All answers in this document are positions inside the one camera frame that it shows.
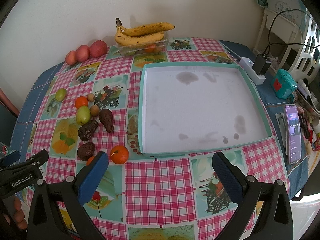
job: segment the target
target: clear plastic box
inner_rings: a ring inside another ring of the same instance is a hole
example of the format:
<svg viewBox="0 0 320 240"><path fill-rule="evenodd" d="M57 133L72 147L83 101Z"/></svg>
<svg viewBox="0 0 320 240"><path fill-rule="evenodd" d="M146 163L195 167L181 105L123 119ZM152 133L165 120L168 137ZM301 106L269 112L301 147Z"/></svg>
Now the clear plastic box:
<svg viewBox="0 0 320 240"><path fill-rule="evenodd" d="M168 46L168 35L167 32L164 32L164 37L160 41L144 43L140 45L130 45L130 46L121 46L120 44L116 44L116 47L119 49L119 53L121 56L131 56L136 54L146 54L146 53L160 53L165 52Z"/></svg>

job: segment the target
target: green fruit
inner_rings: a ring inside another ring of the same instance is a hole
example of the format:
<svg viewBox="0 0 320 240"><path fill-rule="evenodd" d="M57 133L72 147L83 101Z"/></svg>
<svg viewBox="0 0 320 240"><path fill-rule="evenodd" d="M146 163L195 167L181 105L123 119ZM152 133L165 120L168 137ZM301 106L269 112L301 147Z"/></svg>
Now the green fruit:
<svg viewBox="0 0 320 240"><path fill-rule="evenodd" d="M79 125L85 125L91 118L90 109L87 106L81 106L76 113L76 121Z"/></svg>
<svg viewBox="0 0 320 240"><path fill-rule="evenodd" d="M65 88L60 88L54 98L58 101L58 102L61 102L65 97L66 97L66 94L67 94L67 90Z"/></svg>

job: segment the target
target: phone screen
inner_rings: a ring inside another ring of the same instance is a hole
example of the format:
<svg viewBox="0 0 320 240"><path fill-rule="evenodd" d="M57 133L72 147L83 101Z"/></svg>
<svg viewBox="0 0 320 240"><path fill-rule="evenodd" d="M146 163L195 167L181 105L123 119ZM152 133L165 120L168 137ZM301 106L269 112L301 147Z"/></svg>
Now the phone screen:
<svg viewBox="0 0 320 240"><path fill-rule="evenodd" d="M301 158L301 138L300 138L300 125L299 115L296 106L286 105L285 113L287 116L289 137L288 141L288 154L289 163L294 163Z"/></svg>

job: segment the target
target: white wall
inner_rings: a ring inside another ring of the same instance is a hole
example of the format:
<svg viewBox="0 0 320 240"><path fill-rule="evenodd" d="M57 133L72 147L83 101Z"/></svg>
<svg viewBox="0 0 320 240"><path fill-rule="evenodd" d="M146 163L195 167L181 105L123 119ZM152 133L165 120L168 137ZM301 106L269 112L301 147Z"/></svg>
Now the white wall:
<svg viewBox="0 0 320 240"><path fill-rule="evenodd" d="M255 0L19 0L0 29L0 87L20 109L36 78L81 44L113 45L125 27L167 21L170 36L253 47L263 10Z"/></svg>

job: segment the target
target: smartphone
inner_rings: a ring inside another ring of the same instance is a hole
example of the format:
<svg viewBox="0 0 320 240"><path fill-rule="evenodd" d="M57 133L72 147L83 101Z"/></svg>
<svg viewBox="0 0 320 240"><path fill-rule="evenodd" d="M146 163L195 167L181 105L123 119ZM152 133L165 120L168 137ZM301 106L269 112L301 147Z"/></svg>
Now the smartphone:
<svg viewBox="0 0 320 240"><path fill-rule="evenodd" d="M301 159L301 135L299 114L296 105L285 105L285 120L287 122L288 162L293 164Z"/></svg>

